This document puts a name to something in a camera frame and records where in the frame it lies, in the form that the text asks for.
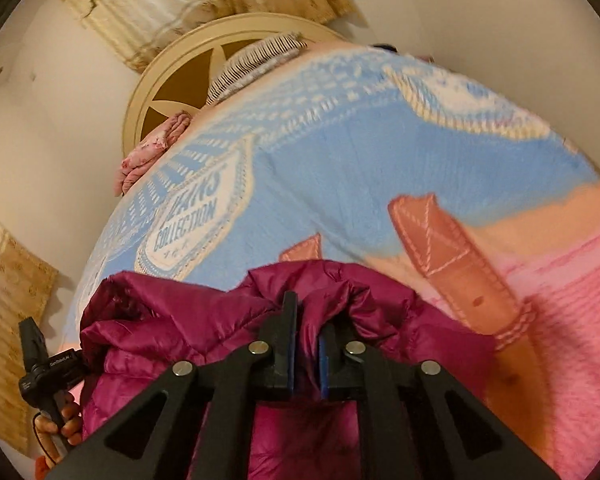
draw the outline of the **purple down jacket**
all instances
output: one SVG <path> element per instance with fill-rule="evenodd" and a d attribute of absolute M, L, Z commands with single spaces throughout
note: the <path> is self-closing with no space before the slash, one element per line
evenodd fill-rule
<path fill-rule="evenodd" d="M 120 272 L 84 311 L 80 341 L 96 376 L 82 391 L 87 438 L 173 362 L 224 358 L 256 337 L 286 290 L 301 301 L 296 377 L 302 394 L 256 408 L 249 478 L 360 477 L 356 407 L 318 401 L 314 362 L 320 327 L 343 310 L 358 333 L 390 358 L 434 359 L 475 395 L 484 390 L 494 340 L 477 335 L 409 287 L 356 264 L 314 260 L 251 270 L 234 290 Z"/>

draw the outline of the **pink fabric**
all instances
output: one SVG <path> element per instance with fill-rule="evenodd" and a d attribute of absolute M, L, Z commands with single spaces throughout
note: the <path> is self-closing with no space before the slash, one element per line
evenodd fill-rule
<path fill-rule="evenodd" d="M 554 469 L 563 480 L 583 479 L 600 460 L 600 232 L 500 272 L 538 306 L 532 333 L 547 363 Z"/>
<path fill-rule="evenodd" d="M 129 153 L 116 171 L 114 194 L 131 189 L 164 153 L 176 143 L 191 124 L 191 115 L 178 112 L 155 128 Z"/>
<path fill-rule="evenodd" d="M 175 361 L 204 365 L 256 337 L 286 290 L 301 301 L 298 398 L 256 408 L 252 480 L 360 477 L 356 407 L 320 402 L 317 335 L 346 311 L 358 333 L 391 359 L 435 359 L 480 396 L 494 351 L 410 288 L 357 264 L 284 262 L 248 273 L 234 290 L 120 272 L 102 282 L 84 311 L 80 341 L 97 377 L 82 391 L 87 438 Z"/>

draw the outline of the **black bracket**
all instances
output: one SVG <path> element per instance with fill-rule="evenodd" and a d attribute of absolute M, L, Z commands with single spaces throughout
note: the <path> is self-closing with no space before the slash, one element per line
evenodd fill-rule
<path fill-rule="evenodd" d="M 175 363 L 48 480 L 247 478 L 256 402 L 294 390 L 298 297 L 223 361 Z M 364 480 L 557 480 L 437 362 L 410 366 L 365 344 L 346 314 L 318 338 L 322 396 L 358 406 Z"/>
<path fill-rule="evenodd" d="M 437 362 L 386 359 L 343 315 L 319 345 L 323 397 L 358 405 L 363 479 L 558 480 Z"/>
<path fill-rule="evenodd" d="M 49 357 L 45 337 L 31 317 L 18 324 L 20 343 L 26 375 L 18 382 L 20 395 L 30 406 L 64 426 L 61 410 L 64 394 L 80 383 L 88 370 L 82 361 L 82 351 L 73 349 Z M 60 456 L 64 457 L 72 446 L 61 434 L 52 436 Z"/>

